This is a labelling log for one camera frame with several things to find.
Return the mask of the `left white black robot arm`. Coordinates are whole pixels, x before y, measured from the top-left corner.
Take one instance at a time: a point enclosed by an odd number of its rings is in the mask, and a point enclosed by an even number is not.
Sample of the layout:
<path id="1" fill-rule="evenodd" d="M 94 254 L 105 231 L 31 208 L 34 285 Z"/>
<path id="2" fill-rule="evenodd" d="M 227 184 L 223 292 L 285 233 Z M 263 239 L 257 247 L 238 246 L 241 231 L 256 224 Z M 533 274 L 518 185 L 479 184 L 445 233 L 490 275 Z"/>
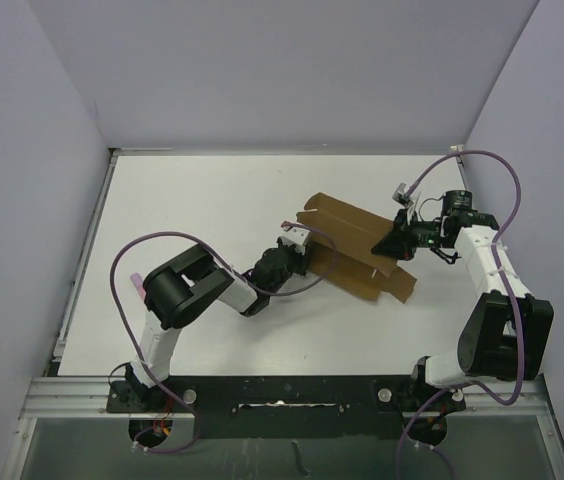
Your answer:
<path id="1" fill-rule="evenodd" d="M 150 272 L 143 282 L 147 313 L 140 353 L 125 372 L 131 401 L 144 411 L 158 408 L 182 330 L 216 301 L 246 317 L 258 314 L 292 276 L 306 274 L 308 251 L 306 236 L 284 234 L 241 280 L 195 245 Z"/>

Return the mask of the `brown cardboard box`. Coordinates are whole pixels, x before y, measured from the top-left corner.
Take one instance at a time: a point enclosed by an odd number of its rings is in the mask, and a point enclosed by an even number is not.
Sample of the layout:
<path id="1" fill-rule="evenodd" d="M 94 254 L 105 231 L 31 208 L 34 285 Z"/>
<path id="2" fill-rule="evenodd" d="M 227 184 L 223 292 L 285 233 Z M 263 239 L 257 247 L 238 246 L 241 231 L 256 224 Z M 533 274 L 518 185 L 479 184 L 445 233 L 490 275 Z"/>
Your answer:
<path id="1" fill-rule="evenodd" d="M 404 303 L 416 278 L 395 259 L 371 252 L 393 222 L 324 193 L 310 197 L 296 214 L 300 224 L 319 232 L 310 240 L 308 270 L 348 293 L 375 302 L 388 293 Z"/>

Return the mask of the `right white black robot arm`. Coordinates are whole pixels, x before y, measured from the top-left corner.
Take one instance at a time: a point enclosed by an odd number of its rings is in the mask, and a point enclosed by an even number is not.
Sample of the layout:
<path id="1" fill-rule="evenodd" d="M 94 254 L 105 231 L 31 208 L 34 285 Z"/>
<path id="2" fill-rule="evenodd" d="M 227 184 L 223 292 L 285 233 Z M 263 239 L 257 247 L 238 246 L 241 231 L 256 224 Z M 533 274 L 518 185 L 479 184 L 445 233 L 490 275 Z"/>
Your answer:
<path id="1" fill-rule="evenodd" d="M 408 400 L 426 409 L 439 401 L 444 387 L 475 385 L 485 379 L 508 381 L 514 404 L 525 381 L 537 377 L 553 322 L 551 303 L 533 296 L 521 281 L 500 241 L 500 227 L 491 214 L 472 209 L 446 209 L 442 217 L 422 221 L 403 208 L 391 230 L 372 253 L 411 260 L 428 249 L 446 263 L 461 261 L 476 290 L 477 302 L 455 350 L 422 358 L 406 385 Z"/>

